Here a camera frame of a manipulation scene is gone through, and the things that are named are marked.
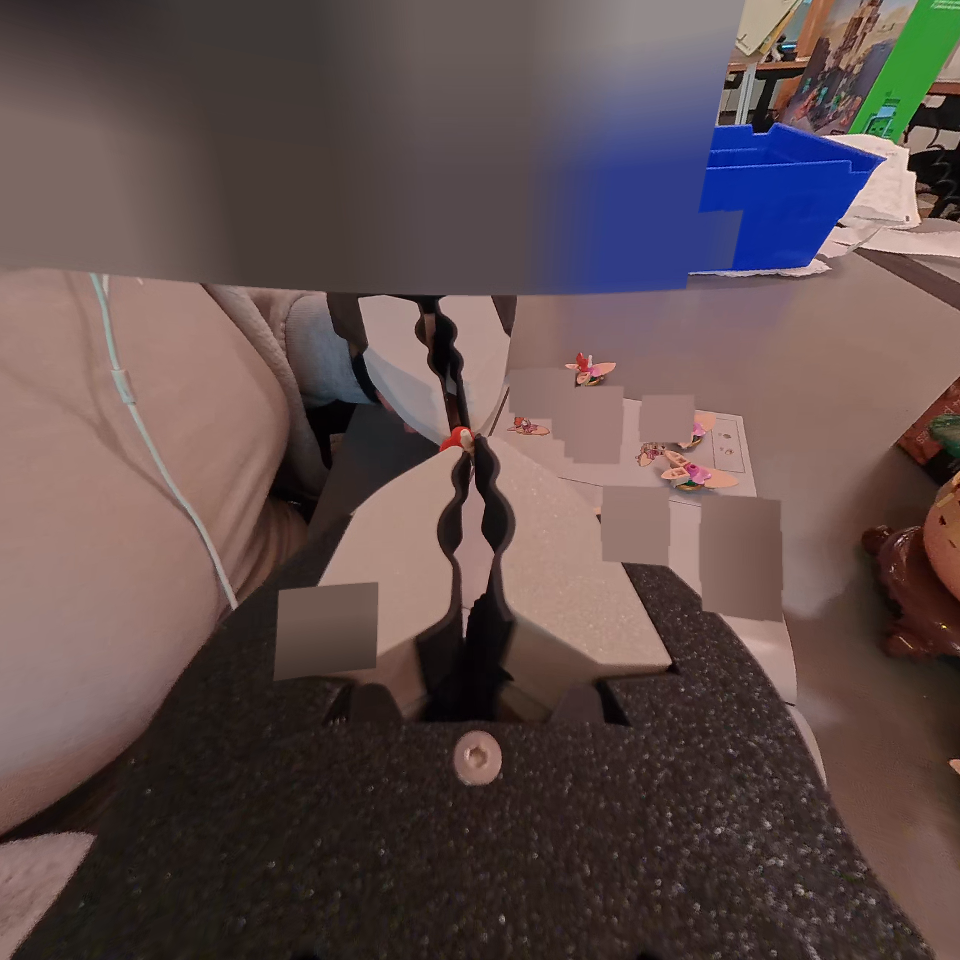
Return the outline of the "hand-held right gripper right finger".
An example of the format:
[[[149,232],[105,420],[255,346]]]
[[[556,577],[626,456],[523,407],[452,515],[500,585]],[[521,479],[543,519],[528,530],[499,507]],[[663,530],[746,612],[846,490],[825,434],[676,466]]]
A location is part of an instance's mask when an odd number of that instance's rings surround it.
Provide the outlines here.
[[[573,689],[666,673],[666,649],[624,565],[602,556],[595,510],[501,438],[478,437],[496,707],[540,722]]]

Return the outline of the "person's beige hoodie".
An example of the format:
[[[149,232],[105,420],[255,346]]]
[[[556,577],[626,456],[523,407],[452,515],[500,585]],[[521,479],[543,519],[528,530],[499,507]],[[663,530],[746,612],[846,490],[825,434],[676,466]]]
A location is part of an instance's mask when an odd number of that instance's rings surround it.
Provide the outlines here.
[[[204,289],[2,269],[2,834],[117,761],[306,543],[277,378]]]

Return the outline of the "beige toy flower red core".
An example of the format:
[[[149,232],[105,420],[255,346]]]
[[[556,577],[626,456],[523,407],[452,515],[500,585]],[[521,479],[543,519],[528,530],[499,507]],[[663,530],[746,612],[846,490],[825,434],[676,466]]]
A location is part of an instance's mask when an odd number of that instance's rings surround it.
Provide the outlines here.
[[[578,352],[575,360],[565,364],[567,370],[573,372],[574,384],[577,388],[596,386],[617,367],[616,362],[596,362],[593,355]]]

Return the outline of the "grey desk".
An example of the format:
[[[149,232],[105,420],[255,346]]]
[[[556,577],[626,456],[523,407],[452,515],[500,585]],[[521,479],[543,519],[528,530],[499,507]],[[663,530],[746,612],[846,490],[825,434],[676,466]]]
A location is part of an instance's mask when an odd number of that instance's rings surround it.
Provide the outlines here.
[[[834,804],[937,958],[958,958],[958,668],[882,654],[862,532],[920,523],[935,486],[895,448],[958,377],[958,310],[859,254],[804,279],[525,297],[509,367],[578,351],[625,396],[693,393],[743,418],[781,503],[786,626],[746,634],[819,747]]]

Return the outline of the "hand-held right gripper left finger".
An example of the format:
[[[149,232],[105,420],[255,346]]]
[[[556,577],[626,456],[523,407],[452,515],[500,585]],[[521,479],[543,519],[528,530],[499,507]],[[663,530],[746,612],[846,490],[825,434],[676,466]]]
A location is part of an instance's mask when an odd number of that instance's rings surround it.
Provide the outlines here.
[[[390,692],[404,719],[430,712],[464,642],[462,509],[473,460],[449,448],[354,510],[318,584],[377,585],[375,661],[338,677]]]

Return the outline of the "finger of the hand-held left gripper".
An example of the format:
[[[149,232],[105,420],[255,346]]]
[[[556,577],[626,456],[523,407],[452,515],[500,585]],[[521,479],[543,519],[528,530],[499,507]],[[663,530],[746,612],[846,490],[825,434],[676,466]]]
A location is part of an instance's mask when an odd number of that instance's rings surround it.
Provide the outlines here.
[[[419,306],[419,340],[438,381],[444,431],[488,432],[505,392],[514,297],[431,295]]]
[[[450,436],[446,355],[437,355],[437,295],[362,295],[364,363],[374,388],[404,425],[433,443]]]

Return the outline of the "brown black toy set box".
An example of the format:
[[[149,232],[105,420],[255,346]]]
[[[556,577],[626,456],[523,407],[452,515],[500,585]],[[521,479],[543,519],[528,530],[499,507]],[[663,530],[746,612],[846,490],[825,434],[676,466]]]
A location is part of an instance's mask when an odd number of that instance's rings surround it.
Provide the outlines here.
[[[954,380],[904,431],[896,447],[938,486],[959,470],[959,380]]]

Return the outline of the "green printed toy box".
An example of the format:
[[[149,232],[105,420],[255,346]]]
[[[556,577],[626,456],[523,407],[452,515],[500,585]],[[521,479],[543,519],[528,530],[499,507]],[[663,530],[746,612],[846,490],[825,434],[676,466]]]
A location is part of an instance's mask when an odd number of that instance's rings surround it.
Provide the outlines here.
[[[837,1],[779,124],[901,141],[959,37],[957,1]]]

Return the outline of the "white instruction booklet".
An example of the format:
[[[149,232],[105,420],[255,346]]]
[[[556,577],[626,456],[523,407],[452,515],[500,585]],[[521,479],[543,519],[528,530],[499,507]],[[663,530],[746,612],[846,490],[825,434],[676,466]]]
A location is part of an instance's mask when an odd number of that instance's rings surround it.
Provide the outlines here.
[[[544,413],[519,414],[509,398],[509,383],[504,382],[494,414],[488,423],[489,435],[512,444],[526,456],[556,474],[580,495],[589,506],[599,508],[606,486],[664,488],[663,473],[669,463],[664,457],[647,458],[639,425],[642,402],[621,397],[623,402],[622,438],[617,463],[576,462],[567,455],[565,442],[556,437],[554,423]],[[541,436],[515,431],[517,416],[548,430]],[[670,538],[668,565],[695,592],[700,591],[699,526],[701,502],[707,496],[754,498],[754,478],[748,435],[743,417],[697,410],[694,421],[711,426],[700,442],[681,454],[713,474],[726,474],[736,480],[735,486],[672,492],[670,501]],[[783,620],[751,620],[727,617],[726,623],[763,668],[777,693],[786,704],[795,708],[798,699],[797,672],[793,647]]]

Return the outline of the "person's light trouser leg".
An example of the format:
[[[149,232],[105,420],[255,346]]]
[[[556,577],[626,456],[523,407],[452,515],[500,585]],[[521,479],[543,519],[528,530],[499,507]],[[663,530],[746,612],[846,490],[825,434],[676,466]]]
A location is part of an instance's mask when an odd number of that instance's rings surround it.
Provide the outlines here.
[[[46,833],[1,845],[1,958],[10,959],[86,858],[95,835]]]

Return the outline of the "wooden table white legs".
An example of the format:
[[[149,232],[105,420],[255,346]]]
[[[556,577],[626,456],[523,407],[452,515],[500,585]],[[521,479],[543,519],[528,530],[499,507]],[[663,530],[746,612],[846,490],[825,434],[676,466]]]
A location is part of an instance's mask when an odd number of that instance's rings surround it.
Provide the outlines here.
[[[717,112],[718,125],[732,125],[753,121],[757,108],[766,103],[767,91],[773,93],[784,76],[784,68],[792,68],[792,61],[762,60],[756,65],[749,61],[732,60],[726,72]]]

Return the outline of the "toy orchid plant in pot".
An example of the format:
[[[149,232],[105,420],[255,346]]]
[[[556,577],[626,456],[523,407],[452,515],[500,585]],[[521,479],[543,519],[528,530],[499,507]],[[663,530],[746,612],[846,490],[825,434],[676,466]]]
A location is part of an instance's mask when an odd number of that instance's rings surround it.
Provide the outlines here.
[[[922,524],[875,526],[861,536],[886,597],[890,658],[959,658],[959,474],[938,490]]]

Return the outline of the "blue plastic bin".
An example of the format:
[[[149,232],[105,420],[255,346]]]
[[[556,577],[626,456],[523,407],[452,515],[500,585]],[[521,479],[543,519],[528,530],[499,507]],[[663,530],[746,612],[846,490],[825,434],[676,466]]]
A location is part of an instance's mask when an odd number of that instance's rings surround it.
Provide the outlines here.
[[[791,126],[716,126],[701,211],[742,213],[731,271],[806,268],[884,163]]]

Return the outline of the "white paper towels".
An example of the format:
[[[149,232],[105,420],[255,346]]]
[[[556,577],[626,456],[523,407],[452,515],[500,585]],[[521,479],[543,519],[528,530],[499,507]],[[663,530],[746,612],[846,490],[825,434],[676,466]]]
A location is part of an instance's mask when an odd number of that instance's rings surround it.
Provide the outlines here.
[[[916,198],[916,174],[907,168],[906,147],[868,134],[839,134],[827,141],[880,160],[863,188],[852,199],[846,214],[806,265],[777,269],[714,270],[725,278],[760,276],[800,279],[826,273],[830,263],[856,250],[916,258],[931,267],[947,264],[945,276],[958,279],[959,234],[945,222],[928,225],[922,220]]]

